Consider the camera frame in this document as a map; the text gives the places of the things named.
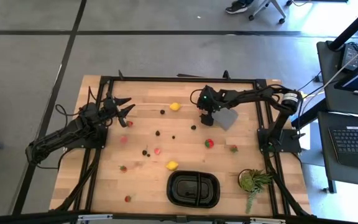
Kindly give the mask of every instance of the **potted plant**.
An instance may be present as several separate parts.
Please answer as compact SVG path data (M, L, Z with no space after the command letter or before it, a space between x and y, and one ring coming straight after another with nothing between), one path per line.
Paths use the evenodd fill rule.
M246 213L249 213L257 193L264 190L264 185L272 183L272 176L263 174L262 170L245 169L239 174L240 187L249 193Z

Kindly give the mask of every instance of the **wooden tabletop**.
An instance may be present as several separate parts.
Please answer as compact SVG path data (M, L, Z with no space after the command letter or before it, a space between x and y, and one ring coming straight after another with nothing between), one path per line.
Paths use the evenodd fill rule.
M85 75L76 108L86 103L88 86L97 93L100 76ZM280 83L268 80L268 84ZM255 103L244 103L234 109L239 113L237 121L228 130L218 126L205 126L200 123L198 109L190 103L190 93L203 88L207 83L194 82L124 82L115 81L112 95L118 98L131 97L126 105L136 106L128 114L127 120L134 125L122 128L117 119L109 128L106 147L101 160L92 201L93 212L109 213L149 213L149 214L188 214L188 215L259 215L271 216L269 193L266 189L257 195L249 214L245 213L247 196L237 183L238 173L243 169L265 169L259 152L256 130L259 127ZM208 83L215 90L251 90L251 84ZM199 93L194 94L196 101ZM182 105L179 111L169 106L177 102ZM275 118L278 111L273 111ZM120 143L126 136L128 142ZM214 141L214 147L207 149L206 139ZM235 144L238 152L229 150ZM159 148L161 153L154 154ZM142 155L147 149L150 157ZM59 206L78 182L84 150L74 149L62 160L57 176L50 208ZM308 195L299 161L291 154L281 153L285 183L297 202L310 212ZM187 208L172 204L167 198L168 176L172 173L165 165L169 161L179 163L178 170L208 172L219 179L221 196L214 208ZM126 166L127 172L119 170ZM278 208L283 213L281 196L276 186ZM81 208L85 206L85 187ZM124 201L126 195L131 202Z

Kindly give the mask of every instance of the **black bowl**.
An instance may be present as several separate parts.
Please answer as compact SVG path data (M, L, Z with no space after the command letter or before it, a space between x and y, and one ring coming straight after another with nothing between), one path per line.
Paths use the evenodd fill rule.
M167 197L175 205L213 208L220 195L219 181L212 174L178 170L168 178Z

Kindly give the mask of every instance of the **gray floor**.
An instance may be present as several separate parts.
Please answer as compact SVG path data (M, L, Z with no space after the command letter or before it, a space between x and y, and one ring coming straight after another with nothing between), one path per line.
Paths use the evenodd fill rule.
M0 29L71 30L80 2L0 0ZM319 72L316 43L338 35L358 15L356 0L308 3L286 7L288 18L280 26L280 16L272 6L250 22L250 12L226 15L223 8L230 2L88 1L80 30L302 31L310 36L285 32L271 36L77 36L57 103L72 111L83 75L117 75L118 69L126 76L164 77L178 73L220 77L229 70L232 77L277 78L287 87L298 88ZM26 163L24 149L36 134L67 42L67 35L0 35L0 141L5 144L0 150L0 215L10 211ZM317 86L312 83L304 91ZM48 131L61 128L63 122L54 113ZM55 166L59 153L42 165ZM315 215L358 221L358 185L340 183L337 195L326 195L320 191L326 187L324 169L304 166L304 172ZM55 178L54 170L36 170L25 213L48 209Z

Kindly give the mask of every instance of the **person's foot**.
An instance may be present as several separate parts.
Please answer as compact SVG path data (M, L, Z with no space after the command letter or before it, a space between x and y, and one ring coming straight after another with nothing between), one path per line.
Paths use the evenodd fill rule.
M239 1L234 1L231 4L231 7L226 8L226 12L229 14L237 14L237 13L245 12L247 9L248 9L247 5Z

